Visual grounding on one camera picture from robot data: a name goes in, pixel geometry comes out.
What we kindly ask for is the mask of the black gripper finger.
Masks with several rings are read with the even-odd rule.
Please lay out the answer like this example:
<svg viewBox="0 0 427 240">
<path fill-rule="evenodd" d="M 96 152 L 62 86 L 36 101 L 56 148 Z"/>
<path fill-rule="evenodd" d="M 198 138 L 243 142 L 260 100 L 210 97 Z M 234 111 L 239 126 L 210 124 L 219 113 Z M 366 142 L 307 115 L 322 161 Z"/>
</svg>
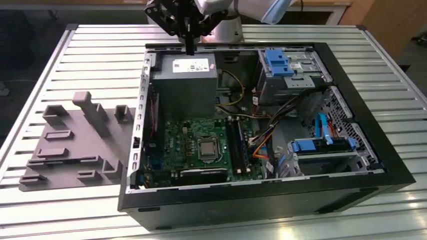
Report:
<svg viewBox="0 0 427 240">
<path fill-rule="evenodd" d="M 195 55 L 200 36 L 206 37 L 222 22 L 222 14 L 192 15 L 190 17 L 190 55 Z"/>
<path fill-rule="evenodd" d="M 184 43 L 186 54 L 191 56 L 191 32 L 188 27 L 172 27 L 172 24 L 167 23 L 167 9 L 158 3 L 158 0 L 150 0 L 147 2 L 144 13 L 167 34 L 178 36 Z"/>
</svg>

